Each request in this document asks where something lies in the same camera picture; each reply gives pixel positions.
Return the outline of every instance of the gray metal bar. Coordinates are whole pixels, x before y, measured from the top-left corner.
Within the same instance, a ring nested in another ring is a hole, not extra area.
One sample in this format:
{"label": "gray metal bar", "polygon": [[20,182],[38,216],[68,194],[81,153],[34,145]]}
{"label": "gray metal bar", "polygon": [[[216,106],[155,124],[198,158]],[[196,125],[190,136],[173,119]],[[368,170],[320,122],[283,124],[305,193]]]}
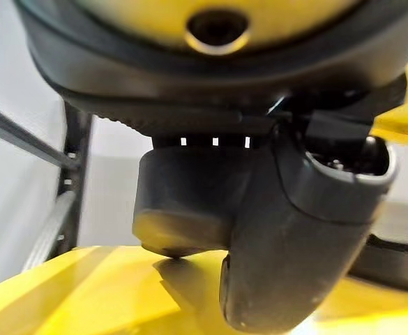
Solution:
{"label": "gray metal bar", "polygon": [[52,251],[58,243],[61,231],[68,224],[74,202],[75,193],[73,191],[67,191],[56,199],[55,206],[40,236],[36,240],[22,271],[33,269],[49,260]]}
{"label": "gray metal bar", "polygon": [[49,163],[74,170],[79,163],[52,148],[0,113],[0,138]]}

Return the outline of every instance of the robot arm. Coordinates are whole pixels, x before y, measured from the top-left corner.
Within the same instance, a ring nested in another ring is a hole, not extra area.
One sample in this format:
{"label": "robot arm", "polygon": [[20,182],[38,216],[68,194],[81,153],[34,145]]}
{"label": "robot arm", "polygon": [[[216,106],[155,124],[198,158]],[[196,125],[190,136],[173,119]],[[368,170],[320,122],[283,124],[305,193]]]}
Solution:
{"label": "robot arm", "polygon": [[142,245],[228,250],[220,303],[237,329],[285,332],[311,314],[397,173],[369,134],[406,94],[408,0],[15,3],[66,101],[152,137]]}

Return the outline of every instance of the white wall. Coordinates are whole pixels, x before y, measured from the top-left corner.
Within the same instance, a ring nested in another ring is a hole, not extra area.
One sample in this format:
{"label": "white wall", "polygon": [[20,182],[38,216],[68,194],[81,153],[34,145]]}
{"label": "white wall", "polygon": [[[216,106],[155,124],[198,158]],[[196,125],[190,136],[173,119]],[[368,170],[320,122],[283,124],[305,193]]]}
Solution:
{"label": "white wall", "polygon": [[80,246],[138,245],[131,233],[139,160],[151,139],[95,119],[80,229]]}
{"label": "white wall", "polygon": [[[41,80],[10,0],[0,0],[0,110],[60,148],[59,97]],[[0,281],[20,271],[54,201],[58,169],[0,140]]]}

